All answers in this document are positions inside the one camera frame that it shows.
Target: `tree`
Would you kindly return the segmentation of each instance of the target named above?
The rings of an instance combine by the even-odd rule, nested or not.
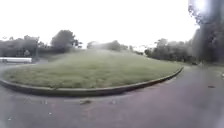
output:
[[[204,0],[206,2],[206,11],[201,11],[197,7],[198,0],[190,0],[188,11],[195,18],[200,26],[195,34],[193,43],[195,56],[199,60],[215,61],[221,55],[224,46],[224,28],[222,6],[223,0]]]
[[[131,51],[131,52],[134,51],[133,46],[131,46],[131,45],[129,45],[128,49],[129,49],[129,51]]]
[[[105,47],[108,50],[113,50],[113,51],[120,51],[121,50],[121,45],[118,43],[117,40],[114,40],[110,43],[107,43]]]
[[[75,35],[69,30],[59,31],[55,37],[52,38],[51,45],[55,52],[66,52],[76,42]]]

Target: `treeline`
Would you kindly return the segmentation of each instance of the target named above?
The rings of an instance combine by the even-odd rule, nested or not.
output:
[[[0,40],[0,56],[3,57],[24,57],[34,56],[37,50],[39,38],[24,36],[24,38],[7,41]]]
[[[82,42],[75,39],[69,30],[59,31],[51,40],[50,45],[39,41],[39,37],[24,36],[24,38],[0,40],[0,56],[2,57],[34,57],[45,53],[64,53]]]
[[[160,39],[156,43],[156,48],[146,49],[145,54],[148,57],[181,62],[196,62],[196,59],[191,55],[192,43],[189,42],[168,42],[166,39]]]
[[[127,46],[120,44],[117,40],[108,43],[97,43],[97,42],[89,42],[87,45],[88,49],[104,49],[104,50],[112,50],[112,51],[122,51],[122,50],[130,50],[133,51],[132,46]]]

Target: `white sky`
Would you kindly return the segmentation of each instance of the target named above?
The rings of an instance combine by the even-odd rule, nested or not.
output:
[[[196,26],[187,8],[188,0],[0,0],[0,37],[30,35],[50,42],[69,29],[84,43],[188,40]]]

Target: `grassy roundabout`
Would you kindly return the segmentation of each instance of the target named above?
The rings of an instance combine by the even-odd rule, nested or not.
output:
[[[47,64],[11,69],[3,78],[13,83],[51,88],[104,88],[164,77],[176,72],[177,63],[132,53],[83,51],[65,54]]]

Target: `asphalt road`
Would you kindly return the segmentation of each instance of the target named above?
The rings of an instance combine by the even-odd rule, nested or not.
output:
[[[25,95],[0,86],[0,128],[223,128],[223,81],[205,67],[186,67],[153,87],[89,99]]]

